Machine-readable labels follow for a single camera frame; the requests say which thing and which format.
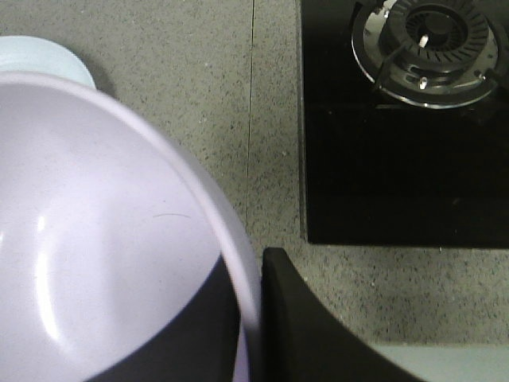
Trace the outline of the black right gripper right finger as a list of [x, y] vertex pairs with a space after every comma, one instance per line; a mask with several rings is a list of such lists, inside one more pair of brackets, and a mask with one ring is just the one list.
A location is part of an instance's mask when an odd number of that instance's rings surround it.
[[266, 381], [415, 381], [343, 326], [282, 248], [262, 256]]

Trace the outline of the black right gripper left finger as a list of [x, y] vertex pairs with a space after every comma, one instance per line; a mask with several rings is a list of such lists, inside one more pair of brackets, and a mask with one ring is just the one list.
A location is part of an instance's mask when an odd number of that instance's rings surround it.
[[231, 381], [239, 309], [225, 262], [155, 337], [93, 381]]

